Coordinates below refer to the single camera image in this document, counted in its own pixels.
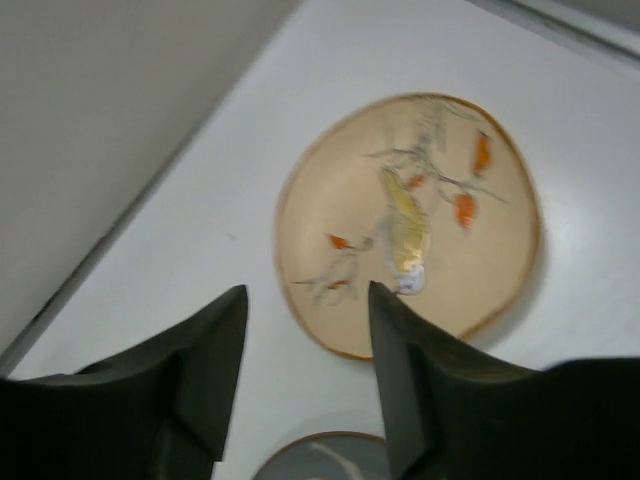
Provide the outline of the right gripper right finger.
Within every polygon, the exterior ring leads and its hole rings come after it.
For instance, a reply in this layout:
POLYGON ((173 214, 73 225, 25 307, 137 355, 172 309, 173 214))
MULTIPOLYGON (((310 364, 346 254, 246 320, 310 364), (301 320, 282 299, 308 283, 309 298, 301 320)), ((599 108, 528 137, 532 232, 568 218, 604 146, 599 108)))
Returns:
POLYGON ((635 479, 639 362, 537 371, 497 359, 368 289, 373 364, 395 479, 635 479))

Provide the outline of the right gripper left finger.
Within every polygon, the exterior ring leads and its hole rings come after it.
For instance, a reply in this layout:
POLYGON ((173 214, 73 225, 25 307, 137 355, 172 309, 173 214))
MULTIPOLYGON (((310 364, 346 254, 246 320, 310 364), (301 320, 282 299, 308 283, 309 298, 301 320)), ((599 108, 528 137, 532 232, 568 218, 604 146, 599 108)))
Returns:
POLYGON ((73 374, 1 383, 5 479, 208 479, 224 455, 248 291, 73 374))

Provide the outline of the dark grey deer plate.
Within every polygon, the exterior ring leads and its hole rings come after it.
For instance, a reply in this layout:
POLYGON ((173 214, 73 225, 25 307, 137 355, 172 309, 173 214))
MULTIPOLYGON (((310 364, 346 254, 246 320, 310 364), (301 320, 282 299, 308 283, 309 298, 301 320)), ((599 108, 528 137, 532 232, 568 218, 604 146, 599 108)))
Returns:
POLYGON ((385 441, 374 435, 334 431, 308 435, 274 453, 253 480, 391 479, 385 441))

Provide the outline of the cream bird painted plate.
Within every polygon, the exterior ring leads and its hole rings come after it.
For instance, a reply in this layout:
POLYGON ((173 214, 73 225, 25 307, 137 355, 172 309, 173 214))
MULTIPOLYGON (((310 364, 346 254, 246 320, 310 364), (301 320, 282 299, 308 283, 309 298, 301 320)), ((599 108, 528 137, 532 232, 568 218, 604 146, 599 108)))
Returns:
POLYGON ((321 348, 364 362, 371 282, 469 340, 522 302, 543 246, 518 146, 488 111, 441 93, 384 98, 331 126, 294 166, 275 214, 294 319, 321 348))

